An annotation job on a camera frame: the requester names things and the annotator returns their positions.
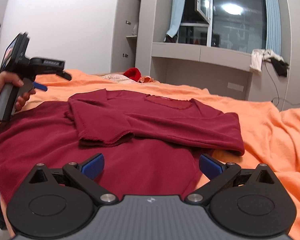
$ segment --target curtain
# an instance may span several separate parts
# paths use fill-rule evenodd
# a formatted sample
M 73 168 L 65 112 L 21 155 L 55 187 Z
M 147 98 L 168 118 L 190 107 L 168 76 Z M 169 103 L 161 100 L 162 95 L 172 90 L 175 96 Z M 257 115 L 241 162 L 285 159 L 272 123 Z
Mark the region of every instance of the curtain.
M 266 49 L 281 55 L 281 19 L 278 0 L 266 0 L 267 41 Z
M 186 0 L 172 0 L 170 28 L 167 35 L 173 38 L 180 27 Z

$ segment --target red fabric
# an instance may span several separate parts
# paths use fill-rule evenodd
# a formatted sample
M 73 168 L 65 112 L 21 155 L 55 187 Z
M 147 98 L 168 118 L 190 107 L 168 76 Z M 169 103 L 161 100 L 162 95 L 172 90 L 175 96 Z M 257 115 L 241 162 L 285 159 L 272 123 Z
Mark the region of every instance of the red fabric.
M 206 148 L 242 155 L 238 116 L 194 99 L 98 90 L 68 102 L 44 102 L 0 125 L 0 193 L 6 203 L 36 163 L 61 168 L 96 153 L 105 169 L 96 182 L 124 194 L 182 197 L 201 173 Z
M 138 82 L 141 77 L 141 73 L 136 67 L 129 68 L 125 73 L 123 73 L 123 75 L 135 82 Z

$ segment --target ridged gray surface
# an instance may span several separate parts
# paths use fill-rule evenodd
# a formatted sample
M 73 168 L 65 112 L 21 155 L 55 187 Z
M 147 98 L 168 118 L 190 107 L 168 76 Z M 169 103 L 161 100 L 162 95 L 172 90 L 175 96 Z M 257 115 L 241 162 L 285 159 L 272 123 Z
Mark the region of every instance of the ridged gray surface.
M 16 236 L 15 240 L 26 240 Z M 126 196 L 101 207 L 92 222 L 64 240 L 242 240 L 216 226 L 204 208 L 178 196 Z M 279 236 L 273 240 L 288 240 Z

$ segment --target orange bedsheet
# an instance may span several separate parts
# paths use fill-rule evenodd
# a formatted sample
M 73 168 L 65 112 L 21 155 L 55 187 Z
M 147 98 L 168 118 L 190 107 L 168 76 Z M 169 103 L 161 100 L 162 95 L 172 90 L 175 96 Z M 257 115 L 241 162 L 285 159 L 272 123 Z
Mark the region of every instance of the orange bedsheet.
M 70 70 L 69 73 L 73 76 L 70 82 L 55 75 L 38 76 L 36 81 L 47 85 L 49 90 L 38 91 L 31 97 L 23 111 L 34 108 L 43 101 L 66 101 L 75 93 L 106 88 L 131 90 L 180 100 L 195 98 L 224 113 L 236 112 L 239 115 L 245 146 L 244 156 L 234 156 L 225 151 L 216 151 L 213 156 L 223 162 L 236 162 L 242 168 L 254 169 L 259 163 L 269 164 L 296 204 L 297 219 L 289 235 L 295 240 L 300 240 L 300 109 L 279 112 L 270 102 L 239 101 L 210 95 L 206 89 L 160 83 L 118 84 L 78 70 Z M 207 181 L 208 179 L 202 176 L 198 187 Z

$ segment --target black cable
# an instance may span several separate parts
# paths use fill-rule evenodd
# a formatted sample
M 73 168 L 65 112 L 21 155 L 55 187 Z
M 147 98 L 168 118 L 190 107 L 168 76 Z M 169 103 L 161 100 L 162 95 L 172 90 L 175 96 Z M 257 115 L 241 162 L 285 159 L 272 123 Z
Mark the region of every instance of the black cable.
M 270 75 L 270 73 L 269 73 L 269 71 L 268 71 L 268 68 L 267 68 L 267 64 L 266 64 L 266 60 L 265 60 L 265 52 L 266 52 L 266 51 L 263 52 L 263 61 L 265 62 L 266 70 L 267 70 L 267 72 L 268 72 L 268 74 L 269 74 L 269 76 L 270 76 L 270 78 L 271 78 L 271 80 L 272 80 L 272 82 L 273 82 L 273 84 L 274 84 L 275 90 L 277 91 L 277 95 L 278 95 L 277 97 L 275 97 L 275 98 L 273 98 L 273 99 L 271 100 L 271 103 L 273 103 L 273 101 L 274 101 L 275 99 L 277 99 L 277 100 L 278 100 L 278 103 L 277 103 L 276 107 L 279 105 L 280 100 L 283 100 L 283 101 L 287 102 L 287 103 L 288 103 L 289 105 L 291 105 L 291 106 L 298 106 L 298 105 L 300 105 L 300 103 L 294 104 L 294 103 L 291 103 L 291 102 L 290 102 L 289 100 L 287 100 L 287 99 L 284 99 L 284 98 L 279 97 L 278 88 L 277 88 L 277 86 L 276 86 L 276 84 L 275 84 L 275 82 L 274 82 L 272 76 Z

